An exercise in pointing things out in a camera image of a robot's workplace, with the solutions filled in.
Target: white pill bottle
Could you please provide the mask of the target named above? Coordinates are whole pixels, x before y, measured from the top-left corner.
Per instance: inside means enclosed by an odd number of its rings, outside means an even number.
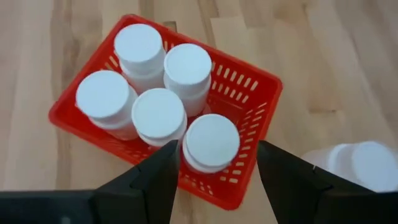
[[[139,137],[153,149],[181,140],[188,122],[180,98],[165,88],[141,94],[132,106],[131,118]]]
[[[146,24],[129,25],[116,35],[114,49],[123,74],[138,94],[164,87],[165,50],[156,29]]]
[[[194,172],[212,174],[229,166],[239,150],[239,133],[222,115],[206,114],[190,125],[183,139],[183,158]]]
[[[88,75],[76,91],[76,105],[97,127],[120,140],[138,137],[131,107],[138,97],[117,72],[102,70]]]
[[[340,144],[302,159],[375,192],[398,190],[397,155],[378,142]]]
[[[195,44],[172,48],[164,60],[164,85],[180,97],[187,116],[200,114],[211,85],[211,58]]]

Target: white cylindrical container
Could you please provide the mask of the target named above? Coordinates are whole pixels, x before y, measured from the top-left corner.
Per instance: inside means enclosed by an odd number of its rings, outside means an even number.
[[[114,49],[120,63],[130,72],[147,75],[163,67],[165,50],[162,37],[146,24],[133,24],[121,29],[114,39]]]
[[[131,117],[140,138],[155,148],[181,140],[187,129],[187,114],[180,98],[165,88],[141,94],[132,106]]]
[[[340,144],[310,151],[302,159],[375,192],[398,190],[396,155],[378,142]]]
[[[184,104],[188,117],[203,111],[211,84],[211,58],[195,44],[172,48],[164,60],[164,84]]]
[[[138,97],[117,72],[102,70],[88,75],[76,91],[76,105],[97,127],[121,140],[138,137],[131,107]]]
[[[120,63],[120,68],[126,78],[128,78],[128,80],[134,86],[134,89],[137,91],[138,94],[141,94],[153,88],[164,88],[163,67],[160,67],[160,70],[155,70],[152,73],[148,73],[146,75],[138,75],[132,71],[129,71],[122,63]]]
[[[191,170],[211,174],[228,167],[239,144],[238,130],[228,118],[206,114],[188,128],[182,144],[183,156]]]

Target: white plastic bottle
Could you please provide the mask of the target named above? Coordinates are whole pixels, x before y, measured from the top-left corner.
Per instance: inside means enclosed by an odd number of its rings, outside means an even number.
[[[206,114],[188,128],[183,139],[183,157],[192,171],[212,174],[228,167],[239,144],[238,130],[228,118]]]
[[[138,94],[164,87],[165,50],[157,30],[146,24],[129,25],[116,35],[114,49],[123,73]]]
[[[76,91],[76,105],[97,127],[120,140],[138,137],[131,107],[138,97],[117,72],[102,70],[88,75]]]
[[[340,144],[310,151],[302,159],[375,192],[398,190],[396,154],[378,142]]]
[[[187,129],[187,114],[180,98],[165,88],[141,94],[132,106],[131,117],[139,137],[155,149],[181,140]]]
[[[201,113],[211,85],[211,58],[195,44],[172,48],[164,60],[164,85],[176,93],[188,117]]]

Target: bottle lid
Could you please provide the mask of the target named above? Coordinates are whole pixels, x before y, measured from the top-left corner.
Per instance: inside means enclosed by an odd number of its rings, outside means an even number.
[[[356,178],[365,187],[375,192],[397,190],[398,161],[386,146],[372,141],[356,144],[351,161]]]
[[[164,69],[170,89],[192,95],[207,84],[211,71],[211,58],[200,46],[180,44],[167,52]]]
[[[154,88],[141,94],[132,106],[132,122],[147,138],[166,138],[181,126],[185,111],[180,98],[170,90]]]
[[[193,170],[199,171],[204,174],[213,174],[215,172],[219,172],[225,167],[228,166],[228,164],[222,165],[222,166],[216,166],[216,167],[209,167],[209,166],[204,166],[203,164],[198,163],[192,155],[189,153],[188,147],[187,147],[187,138],[183,139],[182,142],[182,152],[185,158],[185,161],[188,163],[189,167],[191,167]]]
[[[162,37],[146,24],[129,25],[116,35],[114,49],[129,70],[146,72],[162,66],[164,49]]]
[[[79,109],[93,119],[107,119],[121,114],[130,100],[131,87],[117,72],[102,70],[88,75],[76,91]]]
[[[238,153],[240,143],[236,126],[218,114],[206,114],[194,120],[186,139],[194,160],[209,167],[230,163]]]

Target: wood grain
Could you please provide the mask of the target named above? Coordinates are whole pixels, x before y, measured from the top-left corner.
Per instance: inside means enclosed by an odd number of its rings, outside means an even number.
[[[279,76],[266,139],[298,156],[343,142],[397,147],[395,0],[0,1],[0,186],[98,187],[130,164],[47,112],[123,14],[166,24]],[[227,212],[177,191],[171,223],[276,223],[255,170]]]

